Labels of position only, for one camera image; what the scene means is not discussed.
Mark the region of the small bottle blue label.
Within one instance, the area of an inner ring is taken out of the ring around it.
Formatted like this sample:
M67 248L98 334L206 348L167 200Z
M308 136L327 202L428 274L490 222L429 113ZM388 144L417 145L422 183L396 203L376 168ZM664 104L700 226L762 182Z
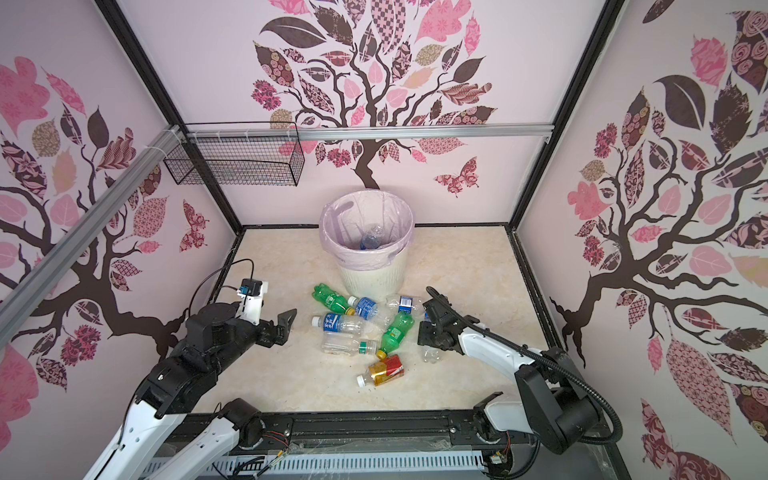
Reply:
M421 358L425 363L435 364L441 359L441 350L431 346L422 346Z

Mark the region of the clear bottle blue cap label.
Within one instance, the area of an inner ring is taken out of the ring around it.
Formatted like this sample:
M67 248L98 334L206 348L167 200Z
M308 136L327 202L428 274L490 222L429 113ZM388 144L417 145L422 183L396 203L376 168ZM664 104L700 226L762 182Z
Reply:
M405 294L392 294L386 299L386 305L389 309L396 313L410 314L414 318L424 315L424 302L425 300L421 297Z

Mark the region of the green bottle yellow cap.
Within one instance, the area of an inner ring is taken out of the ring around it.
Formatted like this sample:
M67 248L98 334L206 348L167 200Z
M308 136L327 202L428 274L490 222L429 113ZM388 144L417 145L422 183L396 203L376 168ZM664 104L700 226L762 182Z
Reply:
M410 313L398 312L382 336L376 357L383 360L397 350L413 324L414 319Z

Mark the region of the clear bottle blue chinese label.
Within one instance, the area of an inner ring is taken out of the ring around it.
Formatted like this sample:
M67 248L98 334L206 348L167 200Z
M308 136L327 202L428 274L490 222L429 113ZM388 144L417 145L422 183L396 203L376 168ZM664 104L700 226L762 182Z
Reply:
M326 313L323 316L313 316L311 325L324 332L361 336L364 331L364 320L357 316Z

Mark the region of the large clear bottle blue label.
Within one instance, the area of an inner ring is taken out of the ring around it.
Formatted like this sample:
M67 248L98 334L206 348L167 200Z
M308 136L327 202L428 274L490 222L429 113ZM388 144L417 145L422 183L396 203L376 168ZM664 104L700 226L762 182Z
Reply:
M382 225L373 225L362 235L359 248L365 250L376 250L386 244L386 235Z

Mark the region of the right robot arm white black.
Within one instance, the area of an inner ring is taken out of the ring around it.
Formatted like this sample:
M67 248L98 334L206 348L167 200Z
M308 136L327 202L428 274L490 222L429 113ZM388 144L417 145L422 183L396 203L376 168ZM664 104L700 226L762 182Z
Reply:
M611 439L589 434L609 405L564 350L517 344L457 312L435 288L428 286L426 293L427 323L419 327L418 343L476 359L516 385L517 400L498 395L481 407L494 430L531 434L556 454L575 443L600 445Z

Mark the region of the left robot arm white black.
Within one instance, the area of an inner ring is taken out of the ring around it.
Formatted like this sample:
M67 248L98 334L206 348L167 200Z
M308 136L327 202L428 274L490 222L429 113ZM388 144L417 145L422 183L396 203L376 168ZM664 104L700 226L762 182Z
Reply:
M262 320L235 303L213 303L191 316L186 338L141 381L120 428L86 478L139 478L219 376L252 346L284 345L296 316L291 309L275 321ZM233 449L253 449L268 436L261 412L243 399L232 400L151 476L195 479Z

